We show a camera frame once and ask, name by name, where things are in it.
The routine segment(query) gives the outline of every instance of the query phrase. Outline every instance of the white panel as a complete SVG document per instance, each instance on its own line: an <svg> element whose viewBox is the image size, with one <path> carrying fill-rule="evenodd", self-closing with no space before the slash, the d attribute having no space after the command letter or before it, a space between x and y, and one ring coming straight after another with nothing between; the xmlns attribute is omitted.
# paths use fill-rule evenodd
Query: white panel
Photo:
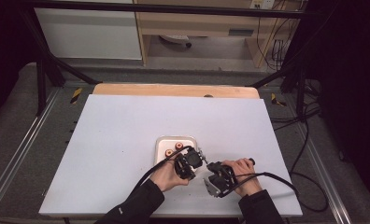
<svg viewBox="0 0 370 224"><path fill-rule="evenodd" d="M134 12L36 8L36 15L57 57L141 60Z"/></svg>
<svg viewBox="0 0 370 224"><path fill-rule="evenodd" d="M153 166L162 135L192 136L209 162L252 157L256 172L291 181L263 100L90 95L40 213L102 215L123 202ZM204 165L187 187L167 191L154 216L239 217L240 197L210 196ZM283 216L300 216L293 191L258 177Z"/></svg>

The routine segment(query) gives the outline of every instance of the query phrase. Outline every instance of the small round object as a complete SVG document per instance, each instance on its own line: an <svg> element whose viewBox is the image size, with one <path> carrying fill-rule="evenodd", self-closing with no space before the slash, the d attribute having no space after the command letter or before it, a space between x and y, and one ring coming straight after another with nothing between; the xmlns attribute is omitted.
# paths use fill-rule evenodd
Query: small round object
<svg viewBox="0 0 370 224"><path fill-rule="evenodd" d="M182 143L180 143L180 142L176 143L176 150L181 150L183 147L184 147L184 145L182 145Z"/></svg>
<svg viewBox="0 0 370 224"><path fill-rule="evenodd" d="M167 149L164 154L166 157L169 157L173 154L173 152L174 152L173 149Z"/></svg>

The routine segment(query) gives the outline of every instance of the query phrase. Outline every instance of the gray floor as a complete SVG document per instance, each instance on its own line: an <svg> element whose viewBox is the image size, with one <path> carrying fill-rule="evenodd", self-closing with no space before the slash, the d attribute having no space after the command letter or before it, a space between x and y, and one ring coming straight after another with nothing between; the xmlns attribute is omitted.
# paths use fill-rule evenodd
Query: gray floor
<svg viewBox="0 0 370 224"><path fill-rule="evenodd" d="M255 69L247 65L252 64L250 56L244 50L244 42L239 39L197 37L192 43L193 46L190 49L183 49L185 47L164 43L156 37L152 39L150 61L147 67L126 65L124 66L126 69L119 73L115 67L121 67L120 64L106 68L96 64L80 70L90 77L107 82L243 86L266 76L266 68ZM221 49L216 49L214 52L208 51L207 46L218 44ZM198 57L200 60L193 60L193 57ZM65 141L71 138L70 130L76 128L74 121L78 120L87 95L93 91L93 86L84 85L77 82L76 78L66 76L72 80L72 85L61 89L57 102L0 203L0 218L5 221L54 223L53 221L56 220L38 214L38 209L43 202L42 193L49 188L65 152ZM270 102L272 92L279 100L285 99L276 88L279 81L261 88L260 94L266 102L271 117L287 118L291 116L287 106L272 105ZM82 87L83 91L77 103L71 105L69 102L77 86ZM20 80L0 110L0 175L35 118L36 100L36 71L34 67L28 66L21 71ZM310 119L309 126L311 137L353 223L370 223L370 194L356 170L351 163L338 159L338 151L322 118ZM284 161L290 168L303 144L303 139L296 125L278 130L276 135ZM295 170L317 180L307 154L303 155ZM323 205L321 194L313 185L298 177L295 177L293 182L300 190L301 200L304 203L312 207ZM303 212L302 217L292 217L291 222L335 223L330 209L323 213L314 213L306 209L303 209Z"/></svg>

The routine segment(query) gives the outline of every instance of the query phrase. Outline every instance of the metal frame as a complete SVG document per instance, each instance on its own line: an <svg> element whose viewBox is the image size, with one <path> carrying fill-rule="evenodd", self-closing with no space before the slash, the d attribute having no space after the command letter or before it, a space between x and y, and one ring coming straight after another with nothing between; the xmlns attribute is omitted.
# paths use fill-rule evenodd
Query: metal frame
<svg viewBox="0 0 370 224"><path fill-rule="evenodd" d="M7 165L7 168L2 173L0 177L0 202L4 197L11 181L19 170L22 161L25 159L28 150L31 145L34 143L36 136L44 124L46 117L49 115L51 109L53 108L54 103L56 102L57 95L60 93L61 88L56 88L53 90L49 96L47 106L45 110L41 113L39 117L36 117L27 134L22 139L19 147L14 153L12 159Z"/></svg>
<svg viewBox="0 0 370 224"><path fill-rule="evenodd" d="M221 15L239 17L259 17L259 18L286 18L286 19L320 19L325 15L318 12L303 11L279 11L279 10L260 10L244 8L226 7L189 7L189 6L169 6L169 5L147 5L147 4L121 4L121 3L95 3L95 2L74 2L74 1L54 1L54 0L21 0L17 2L17 7L22 21L32 34L41 55L38 67L38 112L40 114L46 105L45 82L43 76L48 75L53 86L63 86L65 79L59 67L68 71L72 75L86 81L89 84L98 84L101 81L94 80L82 74L67 63L56 58L49 49L43 36L42 30L37 29L35 22L30 16L30 10L34 8L57 8L75 10L100 10L100 11L127 11L127 12L156 12L156 13L181 13L199 15Z"/></svg>

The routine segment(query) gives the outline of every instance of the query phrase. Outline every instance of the wooden edge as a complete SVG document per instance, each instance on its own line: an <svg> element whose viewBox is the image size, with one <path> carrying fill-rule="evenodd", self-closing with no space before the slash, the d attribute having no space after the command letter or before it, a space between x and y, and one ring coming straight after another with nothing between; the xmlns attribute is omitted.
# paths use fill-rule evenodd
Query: wooden edge
<svg viewBox="0 0 370 224"><path fill-rule="evenodd" d="M95 86L92 94L100 95L155 95L194 96L210 95L218 98L260 99L259 93L251 87L191 86L165 84L114 84L102 83Z"/></svg>

